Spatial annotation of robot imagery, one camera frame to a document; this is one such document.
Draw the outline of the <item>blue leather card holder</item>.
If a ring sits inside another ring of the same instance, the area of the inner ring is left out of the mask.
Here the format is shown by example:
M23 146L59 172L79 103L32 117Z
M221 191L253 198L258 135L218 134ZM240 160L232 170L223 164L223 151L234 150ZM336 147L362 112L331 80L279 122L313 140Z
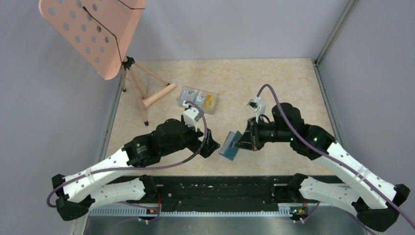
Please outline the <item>blue leather card holder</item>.
M230 131L219 150L219 154L228 160L233 161L238 153L238 148L235 147L237 141L242 137L239 131Z

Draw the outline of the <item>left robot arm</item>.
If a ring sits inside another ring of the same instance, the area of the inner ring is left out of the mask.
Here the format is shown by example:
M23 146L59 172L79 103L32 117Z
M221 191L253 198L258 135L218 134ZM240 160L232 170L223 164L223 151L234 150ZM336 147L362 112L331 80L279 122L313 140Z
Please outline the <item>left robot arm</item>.
M190 127L184 120L168 119L149 134L137 136L124 144L105 160L73 175L57 174L52 177L52 186L57 196L55 208L64 221L86 215L89 210L122 201L152 202L157 196L157 187L151 176L124 183L113 183L135 170L155 170L162 157L188 149L192 155L209 157L220 148L206 128Z

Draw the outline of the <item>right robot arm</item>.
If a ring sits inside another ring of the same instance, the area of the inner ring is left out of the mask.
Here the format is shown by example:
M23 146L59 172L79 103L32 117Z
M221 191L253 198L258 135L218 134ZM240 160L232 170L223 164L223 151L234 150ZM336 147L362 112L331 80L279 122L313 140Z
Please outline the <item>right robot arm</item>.
M335 186L297 173L288 183L290 200L315 200L340 208L377 232L386 231L397 221L398 208L410 193L408 187L382 180L354 159L326 130L306 124L299 109L290 103L272 108L273 121L264 114L264 102L251 100L248 106L255 116L248 119L245 132L234 145L236 148L258 151L268 142L287 142L295 152L329 169L345 184Z

